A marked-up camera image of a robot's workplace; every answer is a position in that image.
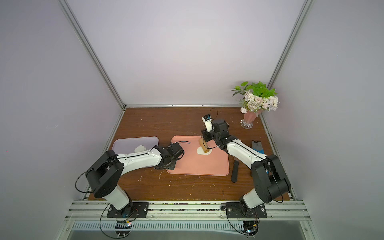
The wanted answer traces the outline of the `purple silicone mat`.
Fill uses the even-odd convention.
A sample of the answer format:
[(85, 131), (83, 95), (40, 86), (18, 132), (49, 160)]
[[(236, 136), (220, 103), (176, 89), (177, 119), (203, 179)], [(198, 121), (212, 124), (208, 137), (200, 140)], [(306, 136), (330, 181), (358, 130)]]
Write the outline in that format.
[(145, 146), (147, 150), (159, 144), (158, 137), (142, 137), (118, 139), (114, 142), (112, 150), (116, 154), (132, 154), (139, 145)]

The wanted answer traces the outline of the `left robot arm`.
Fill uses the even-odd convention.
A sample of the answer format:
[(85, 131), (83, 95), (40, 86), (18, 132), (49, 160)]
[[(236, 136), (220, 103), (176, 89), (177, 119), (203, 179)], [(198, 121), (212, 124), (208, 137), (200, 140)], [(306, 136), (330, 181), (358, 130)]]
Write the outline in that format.
[(117, 211), (127, 212), (132, 200), (118, 185), (121, 176), (142, 168), (173, 170), (185, 154), (179, 143), (166, 147), (154, 146), (133, 154), (106, 151), (86, 172), (86, 179), (95, 198), (107, 200)]

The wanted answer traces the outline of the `pink glass vase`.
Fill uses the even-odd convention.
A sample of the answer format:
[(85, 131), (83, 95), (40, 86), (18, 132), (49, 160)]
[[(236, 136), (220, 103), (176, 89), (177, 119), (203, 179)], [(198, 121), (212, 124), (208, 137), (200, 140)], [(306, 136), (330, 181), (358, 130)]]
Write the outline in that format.
[(251, 129), (253, 127), (253, 122), (259, 115), (263, 112), (263, 110), (258, 110), (256, 112), (247, 112), (244, 114), (244, 118), (241, 120), (241, 126), (244, 129)]

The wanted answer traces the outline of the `wooden rolling pin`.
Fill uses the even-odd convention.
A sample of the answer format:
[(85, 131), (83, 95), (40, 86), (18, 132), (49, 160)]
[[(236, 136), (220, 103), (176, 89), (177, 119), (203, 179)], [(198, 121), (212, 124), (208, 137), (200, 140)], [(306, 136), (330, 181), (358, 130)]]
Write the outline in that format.
[(206, 145), (205, 140), (203, 138), (199, 139), (199, 144), (200, 144), (200, 147), (202, 147), (204, 149), (209, 149), (208, 146)]

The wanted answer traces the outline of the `blue work glove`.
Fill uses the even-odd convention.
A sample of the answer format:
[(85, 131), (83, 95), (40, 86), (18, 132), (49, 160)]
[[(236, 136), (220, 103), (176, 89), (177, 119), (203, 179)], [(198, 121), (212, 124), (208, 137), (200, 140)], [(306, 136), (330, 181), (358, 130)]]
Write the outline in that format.
[(252, 149), (261, 153), (261, 154), (265, 153), (261, 141), (252, 141)]

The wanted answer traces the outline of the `large dough ball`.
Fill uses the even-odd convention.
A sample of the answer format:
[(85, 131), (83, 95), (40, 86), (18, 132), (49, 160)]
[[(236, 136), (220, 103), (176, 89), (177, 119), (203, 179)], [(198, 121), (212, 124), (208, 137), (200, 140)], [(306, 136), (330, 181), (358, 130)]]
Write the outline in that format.
[(144, 152), (146, 151), (146, 147), (145, 146), (142, 146), (142, 145), (139, 145), (138, 147), (135, 148), (135, 153), (140, 153), (140, 152)]

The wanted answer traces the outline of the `pink silicone mat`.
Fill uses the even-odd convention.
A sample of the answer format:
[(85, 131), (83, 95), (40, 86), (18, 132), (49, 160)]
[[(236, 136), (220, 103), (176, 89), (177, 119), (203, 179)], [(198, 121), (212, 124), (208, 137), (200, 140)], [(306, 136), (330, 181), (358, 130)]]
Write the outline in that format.
[(181, 146), (185, 154), (177, 161), (174, 170), (167, 170), (169, 174), (198, 176), (227, 176), (229, 174), (229, 156), (220, 150), (215, 142), (206, 143), (212, 150), (209, 155), (197, 154), (200, 138), (200, 136), (174, 136), (172, 138), (172, 143), (182, 142)]

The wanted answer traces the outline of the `artificial flower bouquet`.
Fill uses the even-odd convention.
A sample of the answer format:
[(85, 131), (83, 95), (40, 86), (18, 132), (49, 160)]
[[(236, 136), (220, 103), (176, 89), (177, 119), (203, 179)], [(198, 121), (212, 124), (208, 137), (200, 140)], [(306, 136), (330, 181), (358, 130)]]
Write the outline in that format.
[(240, 100), (241, 113), (256, 113), (258, 111), (275, 111), (278, 109), (279, 99), (276, 89), (268, 89), (267, 85), (258, 82), (243, 82), (235, 86), (232, 91), (235, 95), (242, 95)]

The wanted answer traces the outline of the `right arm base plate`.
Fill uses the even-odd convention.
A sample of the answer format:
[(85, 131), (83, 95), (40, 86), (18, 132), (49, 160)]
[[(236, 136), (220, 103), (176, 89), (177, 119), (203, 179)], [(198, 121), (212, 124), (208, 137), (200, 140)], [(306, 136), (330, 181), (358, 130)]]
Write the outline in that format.
[(267, 211), (264, 204), (248, 208), (243, 202), (227, 202), (221, 206), (229, 219), (266, 219)]

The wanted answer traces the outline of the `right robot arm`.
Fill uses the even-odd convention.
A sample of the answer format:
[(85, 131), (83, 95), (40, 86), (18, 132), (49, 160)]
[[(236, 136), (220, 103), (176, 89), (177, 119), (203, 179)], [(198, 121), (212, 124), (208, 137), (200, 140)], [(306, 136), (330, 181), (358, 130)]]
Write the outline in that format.
[(253, 209), (270, 203), (291, 190), (287, 173), (277, 156), (267, 156), (248, 147), (229, 133), (228, 124), (224, 120), (214, 121), (210, 115), (205, 115), (202, 121), (205, 124), (202, 130), (205, 142), (214, 141), (217, 147), (250, 168), (254, 188), (241, 198), (246, 208)]

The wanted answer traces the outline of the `small dough piece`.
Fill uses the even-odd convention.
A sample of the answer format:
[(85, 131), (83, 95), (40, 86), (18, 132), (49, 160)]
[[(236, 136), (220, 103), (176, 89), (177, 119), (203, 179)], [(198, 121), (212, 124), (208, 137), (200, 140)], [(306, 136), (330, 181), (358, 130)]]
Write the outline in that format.
[(204, 148), (202, 148), (202, 147), (198, 147), (198, 148), (197, 148), (197, 154), (198, 154), (198, 155), (205, 155), (205, 156), (207, 156), (207, 155), (209, 155), (211, 152), (212, 152), (211, 149), (204, 149)]

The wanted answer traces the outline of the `black handled metal scraper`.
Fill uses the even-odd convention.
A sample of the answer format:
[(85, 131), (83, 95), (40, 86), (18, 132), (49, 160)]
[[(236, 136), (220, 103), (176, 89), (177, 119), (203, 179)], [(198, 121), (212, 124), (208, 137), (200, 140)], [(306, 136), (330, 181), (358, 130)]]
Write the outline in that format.
[(236, 183), (238, 180), (239, 163), (240, 163), (239, 161), (234, 160), (234, 166), (233, 166), (233, 171), (231, 176), (232, 183)]

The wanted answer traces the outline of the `aluminium frame rail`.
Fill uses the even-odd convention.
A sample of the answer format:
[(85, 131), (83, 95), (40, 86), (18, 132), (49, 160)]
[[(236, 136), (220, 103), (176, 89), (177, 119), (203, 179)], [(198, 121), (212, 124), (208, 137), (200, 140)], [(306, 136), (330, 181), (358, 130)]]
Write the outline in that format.
[[(227, 215), (221, 206), (230, 201), (146, 201), (149, 209), (146, 218), (138, 220), (225, 220)], [(302, 201), (272, 202), (264, 204), (269, 221), (309, 221), (310, 215)], [(107, 218), (107, 201), (73, 201), (66, 221), (114, 221), (120, 218)], [(251, 221), (253, 219), (234, 219)]]

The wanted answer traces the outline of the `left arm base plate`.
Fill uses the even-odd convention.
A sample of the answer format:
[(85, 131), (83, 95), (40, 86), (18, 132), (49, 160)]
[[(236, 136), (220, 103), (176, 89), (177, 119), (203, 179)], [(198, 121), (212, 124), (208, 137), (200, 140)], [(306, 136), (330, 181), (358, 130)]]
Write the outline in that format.
[(132, 202), (117, 210), (114, 205), (108, 208), (107, 218), (146, 218), (149, 209), (148, 202)]

